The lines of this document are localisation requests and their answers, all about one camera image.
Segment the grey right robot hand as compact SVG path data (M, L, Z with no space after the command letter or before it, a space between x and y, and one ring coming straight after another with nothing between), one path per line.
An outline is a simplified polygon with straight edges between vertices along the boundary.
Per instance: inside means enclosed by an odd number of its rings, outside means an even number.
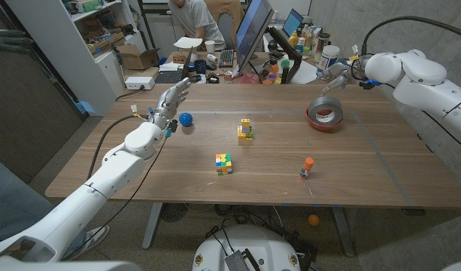
M321 91L321 96L325 96L330 90L334 90L338 87L345 88L348 81L355 83L365 77L364 70L359 64L342 64L337 62L323 72L320 73L318 78L331 81Z

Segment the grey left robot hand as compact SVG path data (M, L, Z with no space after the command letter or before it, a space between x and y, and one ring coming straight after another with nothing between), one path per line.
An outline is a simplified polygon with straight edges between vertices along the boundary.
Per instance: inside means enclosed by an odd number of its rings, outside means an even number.
M164 129L177 113L177 108L185 99L191 86L189 78L184 78L168 88L160 97L153 114L149 117L151 123Z

